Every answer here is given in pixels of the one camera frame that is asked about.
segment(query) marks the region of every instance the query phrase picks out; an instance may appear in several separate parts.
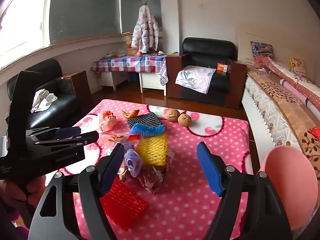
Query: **checkered tablecloth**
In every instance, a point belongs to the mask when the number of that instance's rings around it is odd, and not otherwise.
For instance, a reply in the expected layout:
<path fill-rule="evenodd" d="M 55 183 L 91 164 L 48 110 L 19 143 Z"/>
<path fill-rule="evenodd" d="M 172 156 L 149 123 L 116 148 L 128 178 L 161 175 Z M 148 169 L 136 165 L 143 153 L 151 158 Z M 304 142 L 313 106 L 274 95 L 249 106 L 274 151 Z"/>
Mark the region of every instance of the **checkered tablecloth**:
<path fill-rule="evenodd" d="M 165 85 L 168 82 L 165 55 L 143 55 L 142 57 L 125 56 L 111 59 L 101 59 L 92 63 L 92 71 L 129 71 L 129 72 L 158 72 L 160 82 Z"/>

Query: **screw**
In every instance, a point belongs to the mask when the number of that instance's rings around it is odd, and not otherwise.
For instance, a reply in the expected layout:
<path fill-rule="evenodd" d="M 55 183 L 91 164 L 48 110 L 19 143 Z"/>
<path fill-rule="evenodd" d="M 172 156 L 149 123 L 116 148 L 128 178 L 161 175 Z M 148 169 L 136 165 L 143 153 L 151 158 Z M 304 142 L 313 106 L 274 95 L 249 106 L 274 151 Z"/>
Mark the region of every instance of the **screw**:
<path fill-rule="evenodd" d="M 85 168 L 85 170 L 87 172 L 93 172 L 95 170 L 95 167 L 94 166 L 88 166 L 88 167 Z"/>
<path fill-rule="evenodd" d="M 236 168 L 234 166 L 229 165 L 229 166 L 226 167 L 226 170 L 228 172 L 234 172 L 236 170 Z"/>
<path fill-rule="evenodd" d="M 55 175 L 54 175 L 54 177 L 56 179 L 60 178 L 61 176 L 62 176 L 62 172 L 60 172 L 60 171 L 56 172 Z"/>
<path fill-rule="evenodd" d="M 267 174 L 264 171 L 259 172 L 259 176 L 262 178 L 266 178 Z"/>

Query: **yellow foam net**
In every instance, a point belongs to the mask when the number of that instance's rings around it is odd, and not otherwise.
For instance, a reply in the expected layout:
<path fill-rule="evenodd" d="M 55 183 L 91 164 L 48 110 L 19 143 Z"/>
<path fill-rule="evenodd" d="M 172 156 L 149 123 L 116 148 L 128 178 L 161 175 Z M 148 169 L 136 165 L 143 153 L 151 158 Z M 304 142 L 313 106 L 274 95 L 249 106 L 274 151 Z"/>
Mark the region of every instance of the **yellow foam net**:
<path fill-rule="evenodd" d="M 137 147 L 137 153 L 144 164 L 164 166 L 167 156 L 168 138 L 163 133 L 154 137 L 144 138 Z"/>

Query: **bed headboard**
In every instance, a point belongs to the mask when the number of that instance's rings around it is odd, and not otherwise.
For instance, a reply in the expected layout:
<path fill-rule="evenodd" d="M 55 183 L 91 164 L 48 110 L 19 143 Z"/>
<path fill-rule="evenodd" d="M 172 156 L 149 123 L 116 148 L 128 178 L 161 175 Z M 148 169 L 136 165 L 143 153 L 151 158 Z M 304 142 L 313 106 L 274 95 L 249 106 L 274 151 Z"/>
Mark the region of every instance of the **bed headboard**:
<path fill-rule="evenodd" d="M 274 49 L 275 58 L 278 62 L 290 68 L 289 57 L 297 57 L 305 62 L 308 77 L 314 77 L 315 62 L 306 55 L 303 48 L 297 41 L 293 41 L 272 33 L 270 30 L 263 30 L 259 27 L 239 28 L 238 29 L 238 61 L 247 65 L 253 65 L 253 56 L 250 42 L 260 42 L 271 44 Z"/>

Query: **towel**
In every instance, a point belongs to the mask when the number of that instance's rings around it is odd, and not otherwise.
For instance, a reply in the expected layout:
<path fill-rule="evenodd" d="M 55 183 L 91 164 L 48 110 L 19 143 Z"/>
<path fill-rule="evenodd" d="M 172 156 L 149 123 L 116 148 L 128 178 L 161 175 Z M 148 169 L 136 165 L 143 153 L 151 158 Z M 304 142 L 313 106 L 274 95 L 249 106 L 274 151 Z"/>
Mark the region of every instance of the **towel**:
<path fill-rule="evenodd" d="M 179 71 L 176 84 L 207 94 L 215 71 L 216 69 L 212 68 L 187 66 Z"/>
<path fill-rule="evenodd" d="M 165 86 L 169 82 L 168 80 L 168 73 L 167 73 L 167 60 L 164 58 L 163 63 L 161 65 L 160 71 L 160 84 Z"/>
<path fill-rule="evenodd" d="M 52 102 L 57 99 L 58 98 L 53 93 L 49 93 L 48 90 L 38 90 L 33 98 L 31 113 L 47 110 Z"/>

